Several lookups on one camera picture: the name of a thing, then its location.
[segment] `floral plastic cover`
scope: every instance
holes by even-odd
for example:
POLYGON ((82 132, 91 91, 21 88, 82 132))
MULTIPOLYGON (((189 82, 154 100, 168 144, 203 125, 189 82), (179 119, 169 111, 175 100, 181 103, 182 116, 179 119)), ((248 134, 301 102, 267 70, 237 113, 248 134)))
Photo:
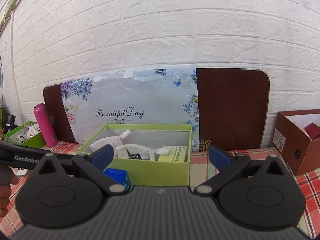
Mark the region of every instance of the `floral plastic cover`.
POLYGON ((196 70, 171 67, 102 73, 62 84, 61 97, 78 143, 106 123, 191 124, 199 148, 196 70))

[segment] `tabletop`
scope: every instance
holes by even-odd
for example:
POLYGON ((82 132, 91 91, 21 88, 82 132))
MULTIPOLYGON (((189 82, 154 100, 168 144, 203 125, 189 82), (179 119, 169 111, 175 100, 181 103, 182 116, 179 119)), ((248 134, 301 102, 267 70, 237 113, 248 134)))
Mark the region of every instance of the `tabletop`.
MULTIPOLYGON (((53 148, 43 147, 54 153, 77 154, 80 145, 60 141, 53 148)), ((285 163, 276 148, 262 148, 252 150, 229 151, 231 154, 243 153, 252 160, 264 160, 270 154, 276 154, 285 163)), ((194 188, 207 179, 216 175, 218 170, 209 162, 206 152, 192 152, 190 157, 190 187, 194 188)), ((0 218, 0 230, 7 236, 15 233, 23 226, 21 219, 15 209, 15 199, 22 185, 28 177, 21 178, 19 184, 12 185, 12 195, 8 206, 8 214, 0 218)), ((320 233, 320 169, 295 177, 297 184, 306 198, 306 209, 303 213, 298 228, 310 238, 315 238, 320 233)))

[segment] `yellow booklet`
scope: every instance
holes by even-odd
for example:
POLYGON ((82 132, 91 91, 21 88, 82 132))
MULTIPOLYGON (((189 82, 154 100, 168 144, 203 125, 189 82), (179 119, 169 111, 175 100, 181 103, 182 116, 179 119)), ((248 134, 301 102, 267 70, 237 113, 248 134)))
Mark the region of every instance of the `yellow booklet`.
POLYGON ((164 146, 169 150, 169 154, 160 155, 158 162, 183 163, 187 153, 186 146, 164 146))

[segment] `round joint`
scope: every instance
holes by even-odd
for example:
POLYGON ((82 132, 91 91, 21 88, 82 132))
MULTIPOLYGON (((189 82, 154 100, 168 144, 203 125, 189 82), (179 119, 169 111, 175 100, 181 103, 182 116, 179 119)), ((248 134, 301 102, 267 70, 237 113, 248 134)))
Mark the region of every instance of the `round joint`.
POLYGON ((210 192, 212 192, 212 187, 208 185, 200 185, 196 189, 197 192, 201 194, 209 194, 210 192))
POLYGON ((121 193, 125 191, 125 187, 121 184, 114 184, 109 187, 109 190, 113 193, 121 193))

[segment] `black circular logo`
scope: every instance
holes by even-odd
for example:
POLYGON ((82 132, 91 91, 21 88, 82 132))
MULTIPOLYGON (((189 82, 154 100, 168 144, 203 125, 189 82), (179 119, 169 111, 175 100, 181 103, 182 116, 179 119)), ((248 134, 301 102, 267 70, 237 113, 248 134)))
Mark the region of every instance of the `black circular logo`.
POLYGON ((299 149, 296 149, 294 152, 294 157, 298 160, 301 156, 301 151, 299 149))

